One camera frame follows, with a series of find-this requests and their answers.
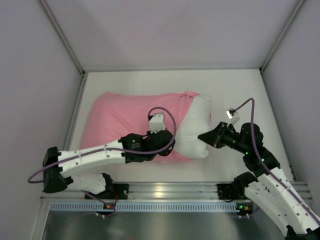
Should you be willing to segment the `white pillow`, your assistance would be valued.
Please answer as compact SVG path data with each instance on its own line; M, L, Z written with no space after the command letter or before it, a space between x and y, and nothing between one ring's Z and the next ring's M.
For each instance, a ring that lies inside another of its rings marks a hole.
M189 162L206 158L209 154L207 144L198 139L199 135L211 130L211 97L197 95L177 129L173 159L176 162Z

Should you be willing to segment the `pink floral pillowcase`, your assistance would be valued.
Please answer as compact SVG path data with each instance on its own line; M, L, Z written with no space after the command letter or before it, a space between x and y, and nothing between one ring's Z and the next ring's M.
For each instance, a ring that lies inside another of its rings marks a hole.
M172 132L177 125L175 145L168 156L157 155L158 163L184 163L208 156L206 146L193 129L182 125L197 93L160 95L120 95L106 92L94 102L84 128L81 149L110 143L128 134L145 135L149 131L148 113L163 113L165 126Z

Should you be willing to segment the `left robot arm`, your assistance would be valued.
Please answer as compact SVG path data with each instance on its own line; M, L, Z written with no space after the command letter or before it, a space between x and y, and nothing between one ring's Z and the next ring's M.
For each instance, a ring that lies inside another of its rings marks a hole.
M94 195L111 191L113 183L109 175L84 172L112 164L152 161L157 155L166 157L174 145L174 135L160 130L148 131L146 135L130 133L104 145L74 151L50 147L43 160L43 191L53 194L69 186Z

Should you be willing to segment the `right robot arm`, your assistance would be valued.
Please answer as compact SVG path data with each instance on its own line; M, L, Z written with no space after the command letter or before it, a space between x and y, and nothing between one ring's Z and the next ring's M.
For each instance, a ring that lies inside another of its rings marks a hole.
M244 123L240 132L231 124L219 125L198 139L220 149L229 147L243 154L248 171L235 177L232 186L240 197L252 200L276 224L286 240L318 240L320 217L298 194L280 163L263 144L258 125Z

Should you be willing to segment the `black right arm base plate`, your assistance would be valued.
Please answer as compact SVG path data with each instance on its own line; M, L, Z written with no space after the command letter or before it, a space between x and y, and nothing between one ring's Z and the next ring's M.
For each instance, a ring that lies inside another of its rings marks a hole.
M217 193L220 200L232 202L235 200L246 200L244 188L235 183L220 183L217 184Z

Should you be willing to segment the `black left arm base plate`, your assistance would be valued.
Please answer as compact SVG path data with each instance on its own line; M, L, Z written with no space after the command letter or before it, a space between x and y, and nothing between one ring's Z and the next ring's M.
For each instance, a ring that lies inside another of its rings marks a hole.
M93 194L89 192L90 195L102 199L102 200L127 200L129 192L129 184L127 183L113 183L112 186L108 186L106 190L98 193Z

